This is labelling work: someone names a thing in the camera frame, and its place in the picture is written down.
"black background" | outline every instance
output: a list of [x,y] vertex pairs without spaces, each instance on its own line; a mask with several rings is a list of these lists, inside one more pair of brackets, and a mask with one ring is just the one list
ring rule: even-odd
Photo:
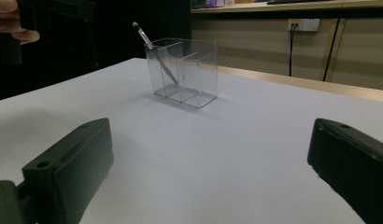
[[86,23],[50,14],[50,30],[22,45],[22,64],[0,63],[0,100],[88,74],[131,58],[145,58],[136,21],[150,40],[191,38],[189,0],[96,0],[92,33],[98,67],[92,66]]

